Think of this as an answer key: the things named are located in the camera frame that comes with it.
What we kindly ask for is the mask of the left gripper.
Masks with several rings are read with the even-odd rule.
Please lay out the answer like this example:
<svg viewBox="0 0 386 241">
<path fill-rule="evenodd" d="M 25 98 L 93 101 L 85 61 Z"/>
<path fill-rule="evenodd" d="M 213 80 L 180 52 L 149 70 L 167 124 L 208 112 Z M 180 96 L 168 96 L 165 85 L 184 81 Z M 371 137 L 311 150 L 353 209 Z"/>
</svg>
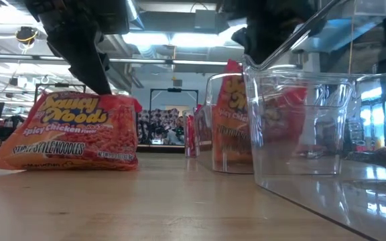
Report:
<svg viewBox="0 0 386 241">
<path fill-rule="evenodd" d="M 49 48 L 70 64 L 69 71 L 97 94 L 110 94 L 109 57 L 98 51 L 103 34 L 127 33 L 126 0 L 23 0 L 43 25 Z"/>
</svg>

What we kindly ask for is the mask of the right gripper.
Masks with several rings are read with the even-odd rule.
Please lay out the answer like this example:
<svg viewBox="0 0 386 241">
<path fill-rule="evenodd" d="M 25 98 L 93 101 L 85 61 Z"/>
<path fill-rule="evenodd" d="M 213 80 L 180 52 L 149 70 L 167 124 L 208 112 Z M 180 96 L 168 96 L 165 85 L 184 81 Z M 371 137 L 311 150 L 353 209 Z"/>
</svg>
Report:
<svg viewBox="0 0 386 241">
<path fill-rule="evenodd" d="M 261 64 L 316 10 L 310 0 L 218 0 L 216 10 L 229 20 L 246 19 L 247 27 L 231 39 L 243 46 L 244 54 Z"/>
</svg>

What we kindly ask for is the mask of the orange Saucy Noods pack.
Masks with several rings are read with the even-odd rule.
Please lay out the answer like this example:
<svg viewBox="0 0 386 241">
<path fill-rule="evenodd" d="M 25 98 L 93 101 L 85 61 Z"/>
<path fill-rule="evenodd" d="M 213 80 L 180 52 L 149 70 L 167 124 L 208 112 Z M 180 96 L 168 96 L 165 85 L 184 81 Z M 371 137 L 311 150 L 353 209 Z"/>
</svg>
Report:
<svg viewBox="0 0 386 241">
<path fill-rule="evenodd" d="M 251 173 L 251 132 L 241 70 L 236 61 L 228 60 L 224 69 L 228 76 L 222 79 L 216 103 L 212 105 L 213 160 L 219 171 Z M 288 87 L 282 89 L 281 95 L 265 101 L 263 124 L 267 133 L 263 137 L 269 150 L 262 157 L 283 159 L 295 153 L 304 109 L 295 114 L 288 111 L 302 104 L 305 98 L 304 87 Z"/>
<path fill-rule="evenodd" d="M 43 94 L 1 144 L 0 169 L 135 170 L 135 117 L 141 110 L 123 94 Z"/>
</svg>

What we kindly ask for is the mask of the grey ceiling box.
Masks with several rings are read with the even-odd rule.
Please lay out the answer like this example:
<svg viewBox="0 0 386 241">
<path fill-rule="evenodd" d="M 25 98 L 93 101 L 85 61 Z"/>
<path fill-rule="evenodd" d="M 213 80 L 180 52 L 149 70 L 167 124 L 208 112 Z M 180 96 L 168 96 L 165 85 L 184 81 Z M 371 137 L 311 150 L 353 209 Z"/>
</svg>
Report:
<svg viewBox="0 0 386 241">
<path fill-rule="evenodd" d="M 214 29 L 216 26 L 216 12 L 213 10 L 195 11 L 194 27 L 196 29 Z"/>
</svg>

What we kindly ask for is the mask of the bright ceiling light panel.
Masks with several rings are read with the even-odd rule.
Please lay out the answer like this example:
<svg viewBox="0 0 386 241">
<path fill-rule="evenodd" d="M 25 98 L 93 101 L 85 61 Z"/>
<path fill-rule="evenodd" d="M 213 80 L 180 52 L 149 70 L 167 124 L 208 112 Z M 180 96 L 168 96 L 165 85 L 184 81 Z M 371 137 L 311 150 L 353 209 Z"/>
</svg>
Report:
<svg viewBox="0 0 386 241">
<path fill-rule="evenodd" d="M 182 48 L 213 48 L 238 46 L 232 39 L 232 35 L 246 24 L 231 26 L 218 34 L 210 33 L 168 33 L 133 32 L 122 35 L 127 44 L 136 46 L 162 46 L 171 45 Z"/>
</svg>

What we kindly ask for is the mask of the long ceiling light tube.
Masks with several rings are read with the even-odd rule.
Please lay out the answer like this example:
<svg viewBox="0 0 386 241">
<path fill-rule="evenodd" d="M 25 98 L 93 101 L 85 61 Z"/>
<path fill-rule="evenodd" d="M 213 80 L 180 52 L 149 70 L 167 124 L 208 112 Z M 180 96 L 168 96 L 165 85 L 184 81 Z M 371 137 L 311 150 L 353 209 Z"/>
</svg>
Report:
<svg viewBox="0 0 386 241">
<path fill-rule="evenodd" d="M 66 62 L 56 56 L 0 54 L 0 62 Z M 169 59 L 145 59 L 145 58 L 109 58 L 113 63 L 124 64 L 167 64 L 167 65 L 198 65 L 198 66 L 225 66 L 226 62 L 204 60 L 169 60 Z"/>
</svg>

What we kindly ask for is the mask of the dark patterned cloth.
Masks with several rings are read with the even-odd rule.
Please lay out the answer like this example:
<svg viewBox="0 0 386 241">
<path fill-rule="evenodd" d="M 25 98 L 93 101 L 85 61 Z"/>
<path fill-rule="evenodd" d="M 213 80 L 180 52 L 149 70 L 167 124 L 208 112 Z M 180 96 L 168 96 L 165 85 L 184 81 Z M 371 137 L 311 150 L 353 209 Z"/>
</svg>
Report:
<svg viewBox="0 0 386 241">
<path fill-rule="evenodd" d="M 139 144 L 169 145 L 168 131 L 174 129 L 179 110 L 142 110 L 137 114 Z"/>
</svg>

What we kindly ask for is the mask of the clear plastic bin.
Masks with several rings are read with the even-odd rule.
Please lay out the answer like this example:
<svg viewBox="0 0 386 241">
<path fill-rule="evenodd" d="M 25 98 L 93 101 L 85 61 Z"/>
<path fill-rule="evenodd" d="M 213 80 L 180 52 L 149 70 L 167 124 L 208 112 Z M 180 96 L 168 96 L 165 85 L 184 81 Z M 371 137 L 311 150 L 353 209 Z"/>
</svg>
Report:
<svg viewBox="0 0 386 241">
<path fill-rule="evenodd" d="M 212 149 L 212 125 L 210 109 L 202 106 L 199 109 L 185 110 L 184 148 L 187 157 L 199 157 Z"/>
<path fill-rule="evenodd" d="M 212 169 L 221 173 L 252 174 L 251 134 L 243 75 L 211 76 L 204 103 L 211 108 Z"/>
<path fill-rule="evenodd" d="M 386 167 L 346 159 L 386 147 L 382 75 L 361 61 L 380 48 L 352 45 L 334 70 L 323 71 L 326 54 L 311 52 L 318 40 L 306 26 L 261 64 L 243 56 L 255 182 L 367 239 L 386 241 Z M 288 87 L 306 89 L 303 103 L 288 111 L 304 109 L 298 148 L 288 158 L 262 157 L 269 150 L 264 103 Z"/>
</svg>

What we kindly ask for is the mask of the person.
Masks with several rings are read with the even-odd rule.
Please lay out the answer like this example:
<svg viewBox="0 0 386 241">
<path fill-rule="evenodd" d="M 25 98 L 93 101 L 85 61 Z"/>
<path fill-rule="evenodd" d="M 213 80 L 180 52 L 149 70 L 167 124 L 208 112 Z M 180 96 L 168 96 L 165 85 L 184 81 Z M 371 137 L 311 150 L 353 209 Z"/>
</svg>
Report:
<svg viewBox="0 0 386 241">
<path fill-rule="evenodd" d="M 170 145 L 184 145 L 184 119 L 179 116 L 174 129 L 168 131 L 168 143 Z"/>
</svg>

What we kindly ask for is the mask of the background wooden workbench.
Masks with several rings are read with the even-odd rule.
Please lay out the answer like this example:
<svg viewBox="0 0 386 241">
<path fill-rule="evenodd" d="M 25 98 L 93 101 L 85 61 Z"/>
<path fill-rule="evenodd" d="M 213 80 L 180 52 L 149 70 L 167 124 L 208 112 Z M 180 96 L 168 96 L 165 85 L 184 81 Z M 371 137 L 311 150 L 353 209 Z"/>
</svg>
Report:
<svg viewBox="0 0 386 241">
<path fill-rule="evenodd" d="M 184 153 L 183 145 L 145 145 L 137 146 L 138 153 Z"/>
</svg>

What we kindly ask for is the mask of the silver ventilation duct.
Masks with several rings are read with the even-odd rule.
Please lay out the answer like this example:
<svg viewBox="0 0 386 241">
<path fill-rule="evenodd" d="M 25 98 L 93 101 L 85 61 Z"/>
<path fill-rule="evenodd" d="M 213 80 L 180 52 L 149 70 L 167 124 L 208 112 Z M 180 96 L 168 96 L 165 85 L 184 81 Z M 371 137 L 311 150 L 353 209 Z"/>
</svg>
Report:
<svg viewBox="0 0 386 241">
<path fill-rule="evenodd" d="M 135 0 L 125 0 L 125 2 L 127 7 L 129 23 L 133 24 L 136 28 L 140 30 L 144 30 L 145 27 L 140 18 L 139 8 L 137 7 Z"/>
</svg>

